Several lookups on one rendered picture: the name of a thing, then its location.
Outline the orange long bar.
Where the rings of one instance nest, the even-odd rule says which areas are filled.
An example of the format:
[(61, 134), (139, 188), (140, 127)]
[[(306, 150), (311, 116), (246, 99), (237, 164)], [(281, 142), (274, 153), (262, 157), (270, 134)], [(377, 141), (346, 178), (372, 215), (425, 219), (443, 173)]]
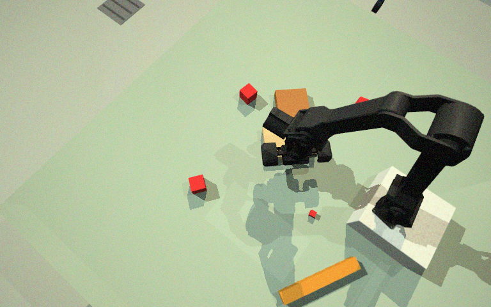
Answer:
[(356, 257), (350, 257), (284, 289), (281, 289), (278, 292), (284, 305), (286, 305), (300, 297), (318, 290), (319, 288), (334, 283), (335, 281), (360, 269), (361, 267)]

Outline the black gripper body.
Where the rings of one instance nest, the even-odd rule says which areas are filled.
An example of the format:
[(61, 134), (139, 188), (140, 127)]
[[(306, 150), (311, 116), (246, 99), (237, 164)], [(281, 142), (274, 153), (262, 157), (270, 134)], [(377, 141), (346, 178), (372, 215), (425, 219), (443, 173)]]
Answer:
[(283, 162), (307, 161), (309, 157), (317, 156), (317, 162), (329, 162), (332, 159), (332, 151), (329, 141), (326, 143), (321, 152), (313, 148), (308, 153), (296, 152), (291, 146), (291, 141), (289, 142), (289, 144), (287, 144), (287, 146), (284, 147), (277, 147), (276, 142), (263, 143), (261, 146), (261, 155), (263, 165), (265, 167), (277, 166), (278, 156), (283, 156)]

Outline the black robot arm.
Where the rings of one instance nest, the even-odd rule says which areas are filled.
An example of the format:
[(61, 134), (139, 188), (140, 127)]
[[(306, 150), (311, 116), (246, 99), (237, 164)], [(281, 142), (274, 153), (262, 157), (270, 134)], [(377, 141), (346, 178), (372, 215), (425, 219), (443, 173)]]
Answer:
[[(427, 135), (420, 133), (407, 112), (436, 113)], [(285, 145), (306, 154), (321, 152), (335, 134), (385, 128), (395, 132), (411, 149), (421, 152), (407, 176), (396, 174), (387, 194), (372, 212), (390, 229), (412, 228), (423, 202), (423, 192), (445, 166), (456, 166), (468, 158), (478, 136), (484, 114), (475, 106), (444, 95), (411, 95), (392, 91), (348, 106), (301, 109), (293, 118), (273, 107), (263, 127)], [(374, 211), (375, 210), (375, 211)], [(392, 227), (392, 228), (391, 228)]]

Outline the orange rectangular block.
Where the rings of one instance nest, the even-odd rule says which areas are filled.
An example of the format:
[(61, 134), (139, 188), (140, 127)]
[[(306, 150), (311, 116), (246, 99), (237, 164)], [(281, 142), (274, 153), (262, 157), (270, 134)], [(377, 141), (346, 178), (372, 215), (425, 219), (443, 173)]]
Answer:
[(306, 88), (276, 90), (274, 94), (276, 107), (293, 118), (301, 109), (309, 109)]

